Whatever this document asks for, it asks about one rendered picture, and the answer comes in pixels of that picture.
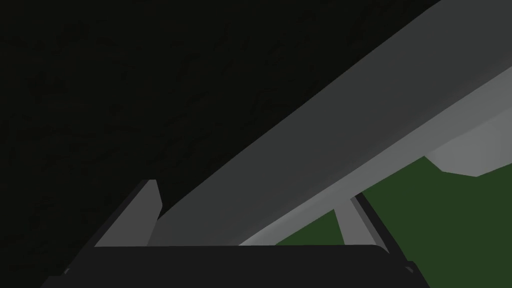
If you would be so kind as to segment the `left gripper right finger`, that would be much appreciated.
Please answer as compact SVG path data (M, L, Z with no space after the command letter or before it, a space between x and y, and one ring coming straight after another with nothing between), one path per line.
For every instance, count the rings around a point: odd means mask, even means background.
M342 202L334 212L344 244L375 245L389 251L356 197Z

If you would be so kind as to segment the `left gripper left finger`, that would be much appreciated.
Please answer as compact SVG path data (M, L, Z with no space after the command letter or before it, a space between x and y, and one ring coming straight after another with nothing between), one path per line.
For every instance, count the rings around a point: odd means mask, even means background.
M144 247L148 244L163 203L158 184L150 179L131 198L103 233L96 247Z

